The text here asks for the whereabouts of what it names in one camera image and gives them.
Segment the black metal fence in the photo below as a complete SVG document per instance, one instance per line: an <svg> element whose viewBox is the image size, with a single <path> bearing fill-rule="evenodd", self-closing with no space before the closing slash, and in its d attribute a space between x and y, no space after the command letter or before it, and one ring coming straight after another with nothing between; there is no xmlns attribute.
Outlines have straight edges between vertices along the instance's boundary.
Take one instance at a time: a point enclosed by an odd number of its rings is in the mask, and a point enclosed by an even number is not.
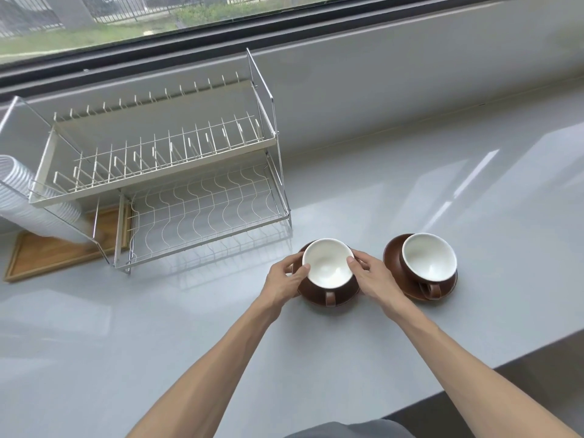
<svg viewBox="0 0 584 438"><path fill-rule="evenodd" d="M191 6L238 5L258 0L0 0L0 37L57 28L138 21Z"/></svg>

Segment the two-tier metal dish rack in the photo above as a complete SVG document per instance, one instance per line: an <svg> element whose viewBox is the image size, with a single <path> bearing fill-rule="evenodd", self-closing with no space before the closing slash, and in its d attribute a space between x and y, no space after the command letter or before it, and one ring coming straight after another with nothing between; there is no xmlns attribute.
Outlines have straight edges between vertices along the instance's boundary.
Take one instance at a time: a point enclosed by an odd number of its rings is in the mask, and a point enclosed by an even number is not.
<svg viewBox="0 0 584 438"><path fill-rule="evenodd" d="M0 113L0 155L30 169L31 205L76 200L106 262L133 267L263 228L288 236L275 101L255 56L227 78L88 104L44 117L14 96ZM118 208L115 252L98 212Z"/></svg>

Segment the person's left hand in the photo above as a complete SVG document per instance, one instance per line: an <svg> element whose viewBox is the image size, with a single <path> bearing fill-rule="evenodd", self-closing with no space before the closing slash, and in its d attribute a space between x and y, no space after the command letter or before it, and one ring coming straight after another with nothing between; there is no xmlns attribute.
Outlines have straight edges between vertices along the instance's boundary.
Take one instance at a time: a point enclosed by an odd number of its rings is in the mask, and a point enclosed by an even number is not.
<svg viewBox="0 0 584 438"><path fill-rule="evenodd" d="M279 315L284 304L296 297L299 286L289 286L287 283L287 267L302 261L303 252L298 252L273 264L267 274L260 292L259 300L265 303L271 311Z"/></svg>

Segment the person's right forearm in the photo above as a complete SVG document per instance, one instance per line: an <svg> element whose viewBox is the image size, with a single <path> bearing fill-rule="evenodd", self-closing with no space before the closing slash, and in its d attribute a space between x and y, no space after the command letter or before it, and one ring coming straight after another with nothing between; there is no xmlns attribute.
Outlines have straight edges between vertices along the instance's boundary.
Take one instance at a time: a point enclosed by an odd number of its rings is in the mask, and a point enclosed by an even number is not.
<svg viewBox="0 0 584 438"><path fill-rule="evenodd" d="M581 438L486 366L407 298L384 306L441 384L475 438Z"/></svg>

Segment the stack of white plastic cups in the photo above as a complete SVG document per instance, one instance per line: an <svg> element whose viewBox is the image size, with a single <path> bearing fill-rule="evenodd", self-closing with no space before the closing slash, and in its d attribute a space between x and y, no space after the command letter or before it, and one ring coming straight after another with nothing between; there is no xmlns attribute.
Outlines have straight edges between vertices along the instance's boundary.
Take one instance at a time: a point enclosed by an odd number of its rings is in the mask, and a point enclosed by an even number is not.
<svg viewBox="0 0 584 438"><path fill-rule="evenodd" d="M37 198L31 188L30 169L10 155L0 155L0 216L42 237L59 238L76 244L89 243L93 227L76 200L47 207L31 205Z"/></svg>

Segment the person's left forearm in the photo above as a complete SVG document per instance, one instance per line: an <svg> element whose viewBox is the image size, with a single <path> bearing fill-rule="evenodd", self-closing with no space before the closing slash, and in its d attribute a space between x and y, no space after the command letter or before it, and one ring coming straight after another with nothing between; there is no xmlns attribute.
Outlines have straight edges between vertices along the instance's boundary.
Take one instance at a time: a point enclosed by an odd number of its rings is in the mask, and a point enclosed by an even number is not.
<svg viewBox="0 0 584 438"><path fill-rule="evenodd" d="M285 302L283 297L261 294L126 438L214 438L245 369Z"/></svg>

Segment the black window frame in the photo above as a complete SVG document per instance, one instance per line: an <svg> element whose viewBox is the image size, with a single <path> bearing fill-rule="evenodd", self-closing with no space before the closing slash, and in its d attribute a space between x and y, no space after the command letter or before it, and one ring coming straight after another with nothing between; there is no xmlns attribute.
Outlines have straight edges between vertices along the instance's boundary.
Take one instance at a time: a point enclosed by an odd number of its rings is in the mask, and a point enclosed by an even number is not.
<svg viewBox="0 0 584 438"><path fill-rule="evenodd" d="M252 50L344 33L379 24L479 7L509 0L316 0L297 7L260 12L250 4L188 9L179 20L193 27L74 48L0 64L0 103L13 96L31 97L89 86L178 65L223 58ZM566 7L569 0L551 2Z"/></svg>

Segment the wooden tray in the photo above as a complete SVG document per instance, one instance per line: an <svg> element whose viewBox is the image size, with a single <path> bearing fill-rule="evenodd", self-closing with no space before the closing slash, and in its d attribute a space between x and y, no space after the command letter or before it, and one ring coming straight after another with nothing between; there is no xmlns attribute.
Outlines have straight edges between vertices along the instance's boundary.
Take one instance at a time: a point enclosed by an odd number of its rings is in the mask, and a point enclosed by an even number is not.
<svg viewBox="0 0 584 438"><path fill-rule="evenodd" d="M103 251L107 256L113 255L117 240L119 209L110 207L100 210L97 217L98 231L103 236L101 244ZM103 256L94 243L76 244L23 231L12 246L4 281L15 283L96 259L103 259Z"/></svg>

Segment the person's grey clothing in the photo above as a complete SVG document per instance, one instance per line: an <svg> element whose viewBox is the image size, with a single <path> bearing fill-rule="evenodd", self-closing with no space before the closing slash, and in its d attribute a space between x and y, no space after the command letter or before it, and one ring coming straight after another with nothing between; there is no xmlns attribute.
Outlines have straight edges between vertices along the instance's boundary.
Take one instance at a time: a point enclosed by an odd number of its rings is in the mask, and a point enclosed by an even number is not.
<svg viewBox="0 0 584 438"><path fill-rule="evenodd" d="M289 434L284 438L415 438L415 436L395 421L375 419L348 425L328 422Z"/></svg>

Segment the person's right hand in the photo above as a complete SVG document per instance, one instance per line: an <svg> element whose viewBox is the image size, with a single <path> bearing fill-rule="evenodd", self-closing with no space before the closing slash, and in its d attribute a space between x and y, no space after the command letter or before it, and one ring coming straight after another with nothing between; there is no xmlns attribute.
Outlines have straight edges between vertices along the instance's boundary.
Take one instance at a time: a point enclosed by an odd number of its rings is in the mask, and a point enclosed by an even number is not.
<svg viewBox="0 0 584 438"><path fill-rule="evenodd" d="M353 257L361 259L366 264L366 271L358 282L361 291L372 298L390 319L399 315L407 298L398 287L393 275L384 263L360 250L352 249Z"/></svg>

